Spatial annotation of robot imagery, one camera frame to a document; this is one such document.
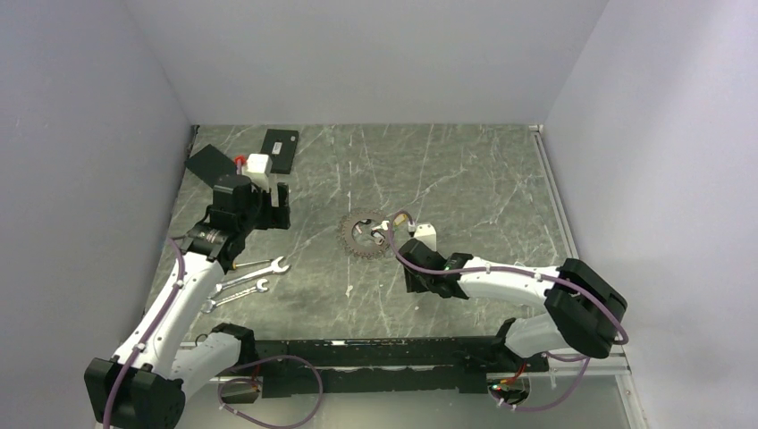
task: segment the marble tabletop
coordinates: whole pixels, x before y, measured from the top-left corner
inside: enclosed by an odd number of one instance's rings
[[[534,313],[502,301],[407,293],[391,255],[365,260],[341,247],[337,226],[351,209],[409,210],[434,225],[444,256],[542,266],[568,254],[526,125],[202,126],[193,152],[212,144],[230,157],[256,153],[268,128],[300,131],[291,174],[276,176],[290,185],[291,228],[254,231],[238,262],[285,256],[291,269],[270,276],[267,293],[198,314],[187,341],[222,322],[261,340],[492,335],[503,320]],[[186,232],[210,202],[210,189],[186,172],[169,233]],[[399,244],[406,239],[398,233]],[[166,248],[148,304],[172,267]]]

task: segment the gear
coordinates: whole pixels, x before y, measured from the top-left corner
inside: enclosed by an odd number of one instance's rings
[[[378,210],[356,209],[340,219],[338,239],[353,255],[371,259],[380,257],[389,247],[381,235],[375,237],[372,227],[380,225],[386,216]]]

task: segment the wrench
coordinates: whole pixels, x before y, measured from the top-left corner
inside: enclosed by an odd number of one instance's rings
[[[237,277],[236,279],[229,280],[228,282],[217,283],[215,285],[214,291],[208,295],[208,299],[213,299],[217,297],[221,292],[228,290],[229,288],[233,288],[238,284],[246,283],[268,274],[287,273],[287,271],[290,269],[289,265],[279,266],[279,263],[283,259],[284,257],[277,257],[275,260],[271,261],[271,264],[266,268],[261,268],[260,270],[254,271],[252,273],[247,273],[245,275]]]
[[[228,302],[232,302],[235,299],[239,299],[242,297],[246,297],[247,295],[255,292],[267,292],[268,288],[264,288],[263,285],[268,283],[267,279],[260,279],[256,283],[255,286],[252,288],[248,288],[245,290],[240,290],[239,292],[230,295],[224,299],[219,299],[218,301],[214,301],[212,299],[206,299],[206,302],[203,303],[203,307],[200,308],[200,311],[202,311],[205,314],[213,312],[218,306],[222,306]]]

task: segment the combination wrench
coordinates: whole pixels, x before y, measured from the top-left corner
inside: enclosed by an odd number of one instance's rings
[[[226,297],[224,299],[219,299],[218,301],[214,301],[212,299],[206,299],[206,302],[203,303],[203,306],[200,308],[200,311],[203,312],[203,313],[205,313],[205,314],[208,314],[208,313],[213,312],[213,310],[215,310],[218,306],[222,306],[224,304],[232,302],[235,299],[240,299],[242,297],[246,297],[247,295],[249,295],[251,293],[266,292],[266,291],[268,291],[268,288],[265,288],[263,286],[266,283],[268,283],[268,280],[266,280],[266,279],[260,279],[260,280],[258,280],[258,282],[256,283],[256,285],[253,286],[252,288],[248,288],[248,289],[245,289],[245,290],[240,290],[239,292],[237,292],[237,293],[235,293],[233,295],[230,295],[230,296],[228,296],[228,297]]]
[[[247,282],[250,282],[251,280],[258,279],[268,274],[287,273],[287,271],[290,269],[289,265],[279,266],[279,263],[283,259],[284,257],[277,257],[275,260],[271,261],[271,264],[267,266],[266,268],[261,268],[260,270],[254,271],[252,273],[247,273],[245,275],[237,277],[236,279],[229,280],[228,282],[217,283],[215,285],[214,291],[211,292],[210,295],[208,295],[208,299],[213,299],[219,296],[219,294],[221,294],[225,290],[228,290],[229,288],[233,288],[234,286],[237,286],[238,284],[247,283]]]

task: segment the table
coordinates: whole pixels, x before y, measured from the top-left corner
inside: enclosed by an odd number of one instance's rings
[[[569,253],[526,125],[202,126],[192,151],[210,144],[230,157],[256,153],[268,128],[300,131],[292,173],[276,178],[290,185],[291,228],[254,231],[238,262],[286,256],[291,269],[270,276],[265,294],[198,314],[186,341],[222,322],[260,340],[493,335],[503,320],[533,314],[502,301],[408,294],[392,256],[365,260],[342,249],[337,225],[351,209],[409,210],[434,225],[444,256],[542,266]],[[211,197],[186,172],[169,233],[191,228]],[[172,267],[166,248],[148,304]]]

